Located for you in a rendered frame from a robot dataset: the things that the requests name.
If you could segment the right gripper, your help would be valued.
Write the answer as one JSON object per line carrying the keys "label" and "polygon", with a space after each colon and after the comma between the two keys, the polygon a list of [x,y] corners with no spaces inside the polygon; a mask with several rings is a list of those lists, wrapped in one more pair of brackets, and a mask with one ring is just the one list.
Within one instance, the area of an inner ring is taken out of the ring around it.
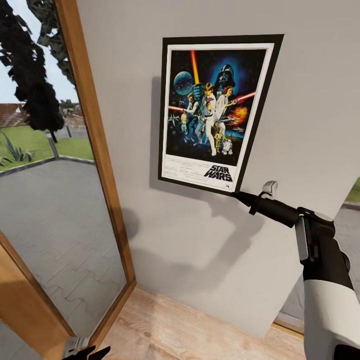
{"label": "right gripper", "polygon": [[256,196],[246,192],[232,192],[234,198],[250,207],[249,214],[255,215],[259,212],[275,221],[278,221],[286,204],[276,199],[262,198],[264,192]]}

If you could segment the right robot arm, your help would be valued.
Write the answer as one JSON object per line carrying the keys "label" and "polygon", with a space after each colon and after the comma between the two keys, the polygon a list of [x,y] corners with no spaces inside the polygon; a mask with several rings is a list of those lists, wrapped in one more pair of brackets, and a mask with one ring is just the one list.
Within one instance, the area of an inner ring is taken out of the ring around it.
{"label": "right robot arm", "polygon": [[304,265],[304,338],[306,360],[360,360],[360,304],[349,276],[349,257],[334,239],[329,216],[275,199],[277,181],[259,196],[232,192],[234,198],[289,228],[295,225],[300,264]]}

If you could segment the poster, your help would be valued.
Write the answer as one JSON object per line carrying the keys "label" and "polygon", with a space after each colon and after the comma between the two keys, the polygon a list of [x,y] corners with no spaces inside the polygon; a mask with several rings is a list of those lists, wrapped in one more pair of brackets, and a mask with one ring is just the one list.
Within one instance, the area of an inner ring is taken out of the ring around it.
{"label": "poster", "polygon": [[163,38],[158,180],[240,193],[284,35]]}

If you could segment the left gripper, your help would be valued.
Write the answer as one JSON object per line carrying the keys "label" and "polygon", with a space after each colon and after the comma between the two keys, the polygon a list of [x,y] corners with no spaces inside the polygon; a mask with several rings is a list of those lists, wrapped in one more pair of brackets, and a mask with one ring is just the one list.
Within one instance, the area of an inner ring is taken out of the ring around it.
{"label": "left gripper", "polygon": [[[97,351],[94,354],[89,355],[95,349],[96,346],[94,345],[84,350],[79,350],[79,352],[76,355],[70,355],[69,357],[64,358],[62,360],[101,360],[111,351],[111,347],[108,346],[100,351]],[[89,359],[87,358],[88,355],[89,355]]]}

